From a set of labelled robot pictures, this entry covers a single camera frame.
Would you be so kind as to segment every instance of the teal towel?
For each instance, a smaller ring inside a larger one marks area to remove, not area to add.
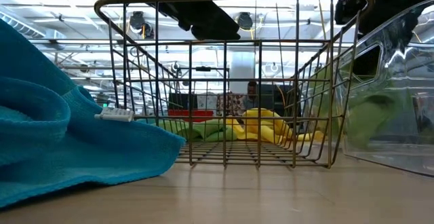
[[[115,185],[158,176],[185,139],[101,112],[21,34],[0,20],[0,208],[85,182]]]

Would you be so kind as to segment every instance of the green fabric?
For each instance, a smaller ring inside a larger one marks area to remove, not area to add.
[[[218,142],[223,141],[224,134],[226,134],[227,141],[233,141],[237,138],[232,128],[226,127],[226,129],[224,129],[223,122],[219,119],[193,123],[191,135],[189,130],[190,123],[182,120],[161,120],[159,127],[173,134],[177,134],[178,136],[182,136],[188,141]]]

